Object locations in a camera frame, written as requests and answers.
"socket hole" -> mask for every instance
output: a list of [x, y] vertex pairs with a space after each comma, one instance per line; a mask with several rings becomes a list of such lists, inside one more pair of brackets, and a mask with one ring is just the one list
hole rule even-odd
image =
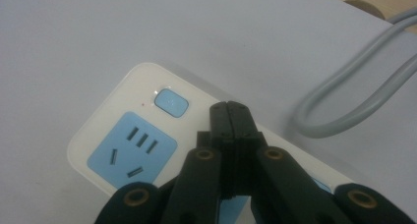
[[142, 173], [143, 171], [144, 171], [144, 168], [142, 168], [142, 166], [139, 167], [139, 168], [135, 168], [134, 170], [128, 172], [128, 178], [136, 176], [136, 175]]
[[138, 132], [139, 128], [135, 127], [132, 132], [128, 135], [127, 140], [131, 140], [135, 134]]
[[117, 149], [113, 148], [113, 150], [111, 151], [110, 165], [116, 164], [116, 157], [117, 157]]
[[136, 146], [137, 146], [137, 147], [141, 147], [141, 146], [142, 146], [142, 144], [144, 144], [145, 140], [147, 140], [148, 136], [149, 136], [148, 134], [144, 134], [144, 135], [141, 137], [141, 139], [139, 140], [139, 142], [136, 144]]
[[150, 154], [153, 151], [153, 149], [156, 147], [156, 145], [157, 145], [157, 140], [154, 140], [153, 143], [148, 148], [147, 154]]

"black plastic part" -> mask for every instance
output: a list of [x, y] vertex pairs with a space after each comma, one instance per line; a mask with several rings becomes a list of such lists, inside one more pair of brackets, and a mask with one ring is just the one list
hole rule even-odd
[[282, 223], [262, 190], [252, 194], [251, 210], [257, 224]]
[[155, 223], [160, 222], [160, 218], [162, 217], [162, 214], [164, 210], [166, 209], [166, 205], [169, 201], [169, 198], [171, 196], [172, 190], [174, 190], [175, 183], [177, 182], [177, 177], [173, 178], [171, 181], [165, 183], [163, 186], [161, 186], [158, 189], [159, 194], [159, 202], [157, 207], [155, 208], [155, 215], [156, 218], [154, 218]]
[[278, 223], [352, 223], [284, 149], [264, 147], [257, 157], [260, 184], [253, 198], [267, 197]]
[[152, 184], [132, 183], [119, 189], [103, 207], [95, 224], [157, 223], [158, 190]]
[[[222, 155], [222, 198], [249, 196], [252, 190], [254, 156], [267, 146], [258, 132], [251, 112], [243, 104], [229, 101], [214, 104], [210, 110], [210, 146]], [[207, 135], [199, 134], [198, 144], [207, 144]]]
[[358, 184], [337, 187], [333, 197], [354, 223], [415, 223], [384, 196]]
[[221, 156], [214, 148], [192, 149], [171, 192], [161, 223], [217, 223]]

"gray cable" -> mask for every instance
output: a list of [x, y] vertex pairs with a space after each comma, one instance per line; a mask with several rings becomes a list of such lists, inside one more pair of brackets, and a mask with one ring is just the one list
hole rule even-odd
[[417, 15], [417, 7], [414, 7], [414, 8], [411, 8], [407, 11], [404, 11], [402, 13], [399, 13], [398, 15], [395, 15], [395, 16], [387, 19], [387, 21], [392, 23], [392, 24], [396, 24], [400, 21], [403, 21], [405, 19], [408, 19], [408, 18], [416, 16], [416, 15]]
[[346, 131], [376, 112], [389, 98], [401, 88], [411, 76], [417, 72], [417, 54], [404, 63], [389, 79], [380, 86], [367, 100], [351, 112], [332, 122], [322, 125], [307, 123], [310, 112], [323, 100], [332, 90], [352, 76], [362, 64], [378, 51], [389, 39], [402, 32], [405, 28], [417, 24], [417, 14], [399, 21], [372, 41], [364, 51], [361, 51], [356, 58], [353, 58], [340, 71], [330, 77], [313, 92], [311, 92], [298, 106], [294, 114], [294, 123], [301, 134], [310, 138], [326, 138]]

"white surface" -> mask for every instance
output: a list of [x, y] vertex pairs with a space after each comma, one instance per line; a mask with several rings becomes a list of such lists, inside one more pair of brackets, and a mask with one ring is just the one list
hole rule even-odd
[[[189, 107], [183, 116], [172, 117], [154, 105], [157, 93], [166, 88], [187, 99]], [[113, 195], [116, 188], [90, 169], [88, 160], [120, 118], [127, 112], [133, 112], [177, 142], [175, 152], [153, 182], [160, 187], [180, 172], [188, 151], [196, 147], [197, 132], [209, 131], [209, 108], [217, 102], [216, 98], [163, 67], [142, 63], [129, 72], [73, 136], [68, 145], [68, 160], [87, 179], [108, 195]], [[329, 191], [334, 192], [337, 186], [352, 183], [346, 176], [265, 127], [257, 125], [257, 128], [263, 132], [269, 145], [289, 152], [310, 176], [326, 185]]]
[[[0, 0], [0, 223], [94, 221], [107, 196], [71, 168], [66, 147], [149, 61], [232, 95], [416, 220], [415, 77], [342, 135], [308, 140], [288, 126], [296, 102], [387, 27], [337, 0]], [[415, 35], [399, 36], [312, 120], [357, 105], [416, 49]]]

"blue power socket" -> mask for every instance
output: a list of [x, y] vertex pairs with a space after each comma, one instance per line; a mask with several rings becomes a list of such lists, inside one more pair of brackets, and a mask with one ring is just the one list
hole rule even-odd
[[88, 167], [116, 189], [152, 183], [176, 148], [176, 140], [127, 112], [89, 157]]

